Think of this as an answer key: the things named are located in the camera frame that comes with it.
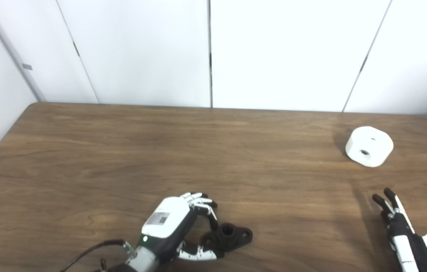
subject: white robotic hand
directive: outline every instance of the white robotic hand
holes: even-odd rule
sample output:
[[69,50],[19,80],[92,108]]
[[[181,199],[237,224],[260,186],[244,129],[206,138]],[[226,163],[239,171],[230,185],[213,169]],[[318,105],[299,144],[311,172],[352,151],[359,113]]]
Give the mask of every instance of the white robotic hand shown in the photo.
[[185,260],[215,260],[224,252],[184,241],[198,215],[210,221],[212,230],[218,228],[213,208],[217,203],[204,193],[185,193],[163,199],[141,230],[136,254],[126,265],[136,272],[152,272],[161,263],[175,258]]

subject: black cable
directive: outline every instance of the black cable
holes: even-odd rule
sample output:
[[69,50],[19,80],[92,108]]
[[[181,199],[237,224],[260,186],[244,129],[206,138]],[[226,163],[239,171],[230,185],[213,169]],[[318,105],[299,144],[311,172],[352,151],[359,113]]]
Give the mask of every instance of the black cable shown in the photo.
[[124,246],[125,244],[127,244],[126,241],[124,241],[123,239],[118,239],[118,240],[107,240],[107,241],[104,241],[102,243],[98,243],[95,246],[91,246],[90,248],[88,248],[84,252],[80,253],[72,261],[70,261],[70,263],[68,263],[68,265],[66,265],[60,272],[65,272],[72,265],[74,265],[78,260],[80,260],[82,257],[84,257],[85,255],[91,253],[92,251],[94,251],[94,250],[96,250],[98,248],[101,248],[101,247],[104,247],[104,246]]

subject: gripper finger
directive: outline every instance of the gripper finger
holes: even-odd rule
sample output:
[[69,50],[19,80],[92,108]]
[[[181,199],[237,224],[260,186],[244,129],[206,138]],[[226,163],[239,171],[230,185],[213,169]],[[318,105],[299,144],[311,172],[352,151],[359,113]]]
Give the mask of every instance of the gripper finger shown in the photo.
[[211,200],[210,198],[196,198],[189,202],[189,204],[206,204],[209,205],[212,208],[217,208],[218,205],[215,203],[215,201]]
[[187,202],[190,202],[194,199],[200,198],[203,194],[202,193],[191,193],[189,196],[183,197]]
[[208,218],[208,221],[210,222],[210,228],[212,230],[218,229],[217,216],[215,216],[215,212],[213,212],[212,207],[207,204],[195,204],[193,209],[197,215],[203,215]]
[[216,260],[223,258],[221,250],[209,249],[198,244],[184,241],[178,252],[178,258],[190,261]]

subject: black plastic part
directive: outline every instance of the black plastic part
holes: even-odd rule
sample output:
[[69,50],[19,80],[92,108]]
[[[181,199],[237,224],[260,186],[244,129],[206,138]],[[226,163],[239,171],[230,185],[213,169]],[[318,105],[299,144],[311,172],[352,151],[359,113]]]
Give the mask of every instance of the black plastic part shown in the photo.
[[253,233],[246,227],[235,227],[234,224],[221,224],[217,230],[205,234],[200,246],[212,250],[230,252],[250,243]]
[[399,208],[398,207],[398,203],[396,202],[396,194],[390,189],[390,188],[385,188],[385,190],[383,190],[383,193],[385,194],[385,196],[387,196],[388,200],[391,202],[391,206],[396,209]]

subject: robotic finger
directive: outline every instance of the robotic finger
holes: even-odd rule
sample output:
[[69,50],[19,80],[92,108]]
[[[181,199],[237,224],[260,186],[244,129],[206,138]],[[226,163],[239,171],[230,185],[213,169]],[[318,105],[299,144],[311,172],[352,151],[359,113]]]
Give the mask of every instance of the robotic finger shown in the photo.
[[212,230],[218,229],[218,220],[215,212],[210,205],[207,204],[194,204],[193,209],[197,215],[203,215],[208,218],[210,228]]
[[390,246],[395,251],[403,272],[427,272],[427,234],[415,233],[405,209],[390,188],[384,190],[391,205],[381,196],[373,200],[382,208],[381,217],[387,225]]
[[183,241],[180,245],[178,258],[190,261],[216,260],[223,258],[225,253],[221,250],[209,249],[198,244]]

